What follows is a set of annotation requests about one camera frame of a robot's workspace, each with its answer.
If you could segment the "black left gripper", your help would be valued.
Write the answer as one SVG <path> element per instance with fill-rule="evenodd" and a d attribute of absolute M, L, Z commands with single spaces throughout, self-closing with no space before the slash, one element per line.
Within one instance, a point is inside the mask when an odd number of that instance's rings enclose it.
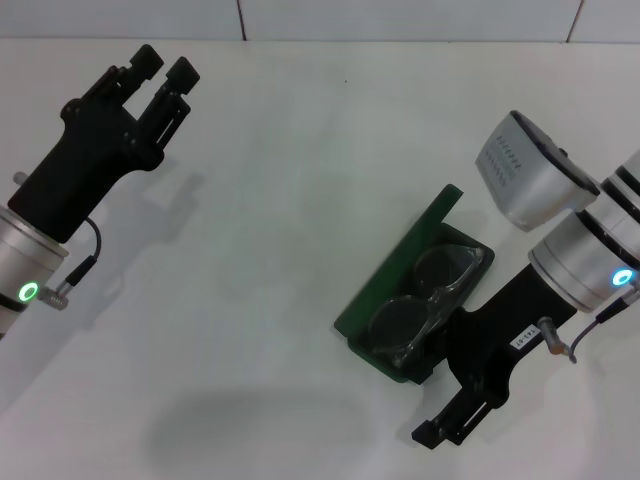
<path fill-rule="evenodd" d="M 125 175 L 149 172 L 191 112 L 186 96 L 200 75 L 181 56 L 138 119 L 124 105 L 164 61 L 143 44 L 129 66 L 111 66 L 68 105 L 61 139 L 8 201 L 13 213 L 58 243 L 67 242 Z"/>

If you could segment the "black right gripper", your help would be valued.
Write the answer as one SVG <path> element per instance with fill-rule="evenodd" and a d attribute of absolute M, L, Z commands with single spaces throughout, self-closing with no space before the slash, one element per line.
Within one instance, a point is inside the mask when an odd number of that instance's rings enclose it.
<path fill-rule="evenodd" d="M 521 346 L 513 341 L 542 317 L 562 326 L 576 314 L 528 265 L 482 307 L 451 314 L 446 356 L 451 372 L 463 388 L 431 420 L 411 433 L 420 445 L 449 441 L 461 445 L 481 421 L 509 397 L 515 365 L 541 342 L 537 334 Z"/>

